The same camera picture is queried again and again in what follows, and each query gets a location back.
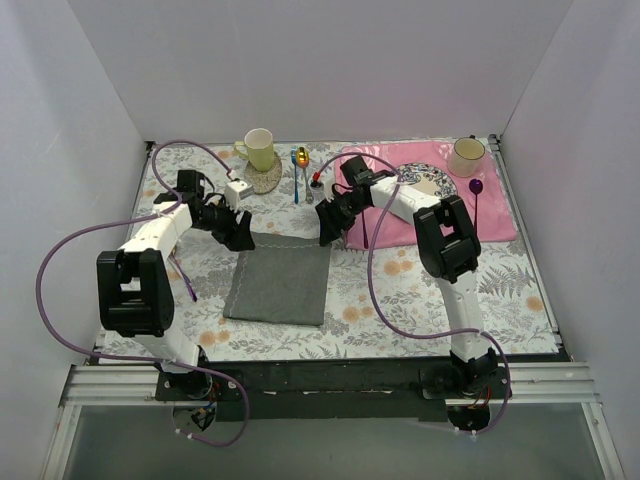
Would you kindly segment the grey cloth napkin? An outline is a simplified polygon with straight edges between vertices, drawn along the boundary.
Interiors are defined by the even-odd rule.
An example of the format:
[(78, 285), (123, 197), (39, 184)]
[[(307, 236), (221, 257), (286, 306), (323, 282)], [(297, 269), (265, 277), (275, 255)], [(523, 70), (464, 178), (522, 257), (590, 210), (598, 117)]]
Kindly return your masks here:
[(331, 248), (317, 239), (253, 235), (255, 248), (237, 259), (223, 316), (319, 327), (324, 324)]

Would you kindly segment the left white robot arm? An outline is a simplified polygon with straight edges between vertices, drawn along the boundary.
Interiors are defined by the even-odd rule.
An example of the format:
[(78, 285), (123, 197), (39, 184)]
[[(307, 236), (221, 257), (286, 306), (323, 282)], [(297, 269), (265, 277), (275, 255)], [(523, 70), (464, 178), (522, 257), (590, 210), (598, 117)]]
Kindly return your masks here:
[(167, 265), (180, 237), (195, 228), (211, 234), (232, 252), (253, 250), (252, 215), (240, 209), (254, 193), (238, 178), (222, 192), (205, 192), (208, 178), (180, 170), (172, 192), (154, 200), (153, 218), (116, 251), (97, 258), (100, 320), (103, 328), (141, 344), (169, 385), (193, 400), (212, 390), (211, 373), (200, 367), (204, 350), (173, 323), (175, 304)]

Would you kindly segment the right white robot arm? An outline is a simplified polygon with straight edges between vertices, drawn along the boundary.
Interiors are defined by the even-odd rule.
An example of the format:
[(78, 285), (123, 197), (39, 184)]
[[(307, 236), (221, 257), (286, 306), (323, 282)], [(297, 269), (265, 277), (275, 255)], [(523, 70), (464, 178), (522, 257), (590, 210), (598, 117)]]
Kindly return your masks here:
[(416, 190), (390, 163), (373, 171), (363, 154), (340, 157), (347, 184), (326, 189), (315, 207), (320, 244), (336, 241), (373, 207), (413, 227), (419, 258), (436, 281), (449, 323), (444, 334), (451, 340), (450, 365), (447, 373), (432, 379), (432, 386), (469, 398), (479, 395), (496, 374), (502, 350), (484, 329), (476, 277), (481, 245), (464, 201)]

